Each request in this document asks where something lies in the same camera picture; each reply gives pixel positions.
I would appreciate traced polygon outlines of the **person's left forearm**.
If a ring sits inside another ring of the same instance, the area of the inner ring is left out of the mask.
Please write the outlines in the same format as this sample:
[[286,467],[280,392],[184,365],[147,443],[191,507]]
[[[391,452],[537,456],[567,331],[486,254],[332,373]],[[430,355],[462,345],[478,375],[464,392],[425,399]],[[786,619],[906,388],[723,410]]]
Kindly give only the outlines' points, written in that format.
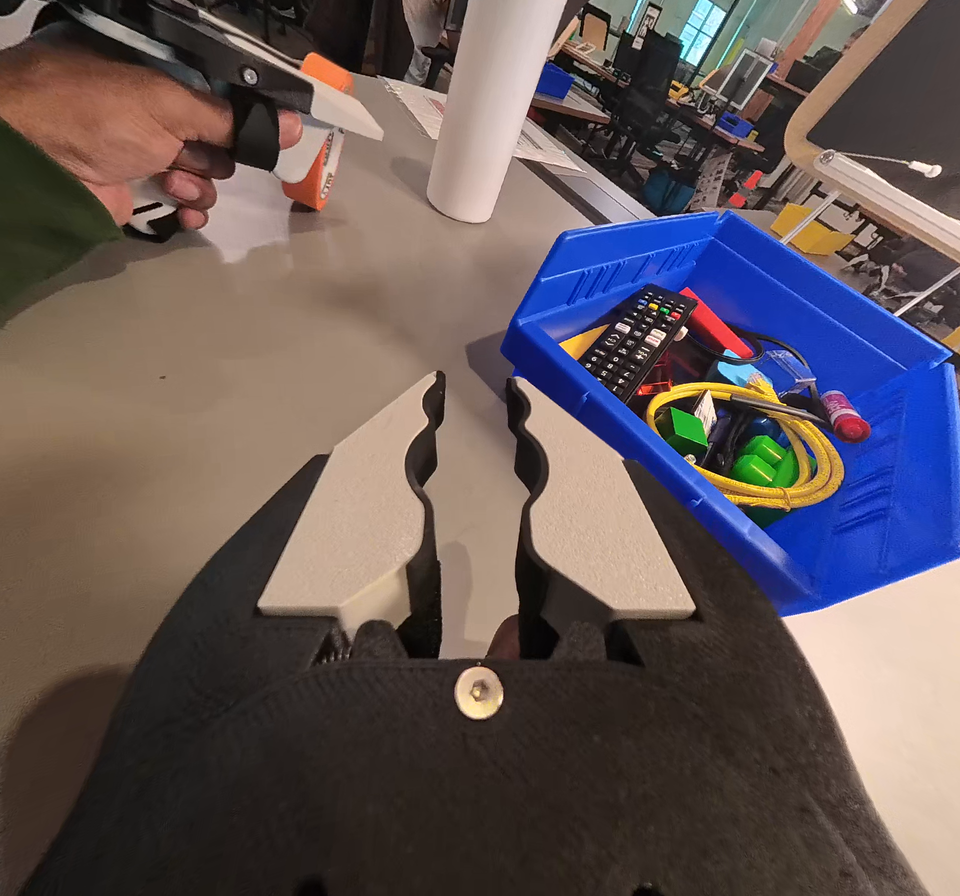
[[124,233],[102,202],[1,122],[1,308],[28,298]]

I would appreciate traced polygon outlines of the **orange tape roll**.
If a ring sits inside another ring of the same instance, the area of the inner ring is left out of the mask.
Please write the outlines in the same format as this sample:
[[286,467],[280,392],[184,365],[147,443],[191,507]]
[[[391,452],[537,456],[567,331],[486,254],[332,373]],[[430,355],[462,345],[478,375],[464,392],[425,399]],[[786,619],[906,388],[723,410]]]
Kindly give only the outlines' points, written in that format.
[[[346,69],[326,59],[316,52],[309,52],[301,62],[301,70],[318,81],[352,96],[354,94],[354,76]],[[318,130],[304,128],[299,143],[316,144],[317,153],[302,180],[296,183],[283,182],[285,196],[308,209],[320,211],[329,201],[335,176],[344,149],[346,133],[340,127],[324,126]]]

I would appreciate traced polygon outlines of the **white squeeze bottle black cap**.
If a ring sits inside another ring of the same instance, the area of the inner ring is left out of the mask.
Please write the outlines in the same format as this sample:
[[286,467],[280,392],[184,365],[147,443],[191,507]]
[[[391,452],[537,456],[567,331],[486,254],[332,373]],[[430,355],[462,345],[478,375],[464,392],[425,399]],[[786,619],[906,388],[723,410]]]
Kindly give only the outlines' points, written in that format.
[[466,0],[428,201],[466,223],[493,214],[568,0]]

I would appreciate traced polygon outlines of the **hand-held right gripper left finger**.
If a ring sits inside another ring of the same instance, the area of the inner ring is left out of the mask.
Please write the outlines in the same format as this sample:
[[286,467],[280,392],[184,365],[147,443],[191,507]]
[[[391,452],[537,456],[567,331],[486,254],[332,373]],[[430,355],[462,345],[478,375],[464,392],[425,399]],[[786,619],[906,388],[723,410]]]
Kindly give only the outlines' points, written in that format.
[[446,376],[429,372],[328,455],[257,602],[271,617],[327,617],[347,635],[394,629],[439,590],[433,509]]

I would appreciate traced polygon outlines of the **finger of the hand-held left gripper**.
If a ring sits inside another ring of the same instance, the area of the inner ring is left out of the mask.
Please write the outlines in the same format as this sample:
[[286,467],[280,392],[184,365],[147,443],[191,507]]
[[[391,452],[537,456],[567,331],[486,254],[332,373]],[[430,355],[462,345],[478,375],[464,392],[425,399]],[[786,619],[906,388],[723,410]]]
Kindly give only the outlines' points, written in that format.
[[304,81],[290,97],[290,106],[301,117],[303,134],[318,129],[341,129],[374,141],[383,140],[383,129],[354,96],[322,81]]

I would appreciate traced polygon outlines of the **person's left hand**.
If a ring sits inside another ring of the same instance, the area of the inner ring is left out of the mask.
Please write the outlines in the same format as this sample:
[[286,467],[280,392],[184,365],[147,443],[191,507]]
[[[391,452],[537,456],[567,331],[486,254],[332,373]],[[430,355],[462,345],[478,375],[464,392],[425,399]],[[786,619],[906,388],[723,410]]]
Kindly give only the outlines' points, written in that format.
[[228,102],[94,47],[77,26],[47,26],[2,50],[1,117],[119,225],[133,215],[131,184],[155,179],[179,224],[203,229],[216,182],[235,170]]

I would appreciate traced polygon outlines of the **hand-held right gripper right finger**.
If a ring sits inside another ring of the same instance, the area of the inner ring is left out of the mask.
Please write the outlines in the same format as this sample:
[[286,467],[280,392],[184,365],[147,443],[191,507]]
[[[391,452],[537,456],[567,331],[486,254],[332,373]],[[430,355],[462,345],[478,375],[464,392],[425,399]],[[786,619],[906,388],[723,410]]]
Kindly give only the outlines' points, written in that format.
[[506,403],[527,490],[514,567],[522,623],[562,636],[578,623],[691,617],[626,460],[523,377],[508,380]]

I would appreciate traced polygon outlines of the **blue plastic part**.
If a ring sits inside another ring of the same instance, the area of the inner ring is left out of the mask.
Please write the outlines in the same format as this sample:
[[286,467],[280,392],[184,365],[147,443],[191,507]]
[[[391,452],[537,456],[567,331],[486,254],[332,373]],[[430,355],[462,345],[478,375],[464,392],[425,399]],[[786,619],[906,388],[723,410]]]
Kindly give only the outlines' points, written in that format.
[[772,386],[777,398],[789,394],[809,394],[817,388],[817,380],[810,368],[786,350],[769,350],[758,362],[737,363],[727,354],[714,362],[711,373],[720,382],[733,386],[750,387],[765,382]]

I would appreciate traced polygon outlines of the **blue plastic bin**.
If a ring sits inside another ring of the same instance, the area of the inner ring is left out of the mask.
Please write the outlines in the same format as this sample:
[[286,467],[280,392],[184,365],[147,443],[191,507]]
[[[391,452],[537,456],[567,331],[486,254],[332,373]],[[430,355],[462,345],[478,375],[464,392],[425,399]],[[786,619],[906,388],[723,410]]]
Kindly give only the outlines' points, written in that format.
[[[845,479],[762,530],[560,348],[646,285],[690,287],[723,320],[798,349],[818,386],[871,425],[840,444]],[[732,213],[561,233],[501,346],[555,403],[684,504],[785,616],[958,557],[958,394],[951,353]]]

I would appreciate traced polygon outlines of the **black remote control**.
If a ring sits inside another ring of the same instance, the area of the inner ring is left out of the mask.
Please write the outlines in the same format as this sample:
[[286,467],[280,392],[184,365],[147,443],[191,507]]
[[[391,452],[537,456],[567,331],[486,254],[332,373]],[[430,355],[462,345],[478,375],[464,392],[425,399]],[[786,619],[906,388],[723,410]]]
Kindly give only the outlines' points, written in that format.
[[649,385],[669,348],[682,339],[699,300],[647,284],[621,301],[578,362],[618,400],[631,403]]

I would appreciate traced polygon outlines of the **yellow plastic tool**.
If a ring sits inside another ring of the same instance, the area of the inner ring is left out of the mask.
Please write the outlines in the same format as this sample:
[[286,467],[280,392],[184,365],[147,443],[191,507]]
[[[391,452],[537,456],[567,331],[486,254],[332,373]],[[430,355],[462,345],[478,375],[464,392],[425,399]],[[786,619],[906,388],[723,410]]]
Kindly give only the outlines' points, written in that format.
[[558,345],[572,359],[579,361],[591,349],[594,342],[604,335],[608,326],[608,324],[595,326],[581,334],[563,340]]

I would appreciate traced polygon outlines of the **red marker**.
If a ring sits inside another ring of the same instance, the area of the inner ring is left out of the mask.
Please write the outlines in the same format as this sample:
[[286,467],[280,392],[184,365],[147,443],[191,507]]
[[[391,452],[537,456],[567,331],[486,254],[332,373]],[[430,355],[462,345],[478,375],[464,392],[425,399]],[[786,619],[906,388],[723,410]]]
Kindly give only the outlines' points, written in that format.
[[859,413],[846,394],[838,389],[820,390],[819,404],[834,436],[846,444],[865,442],[871,424]]

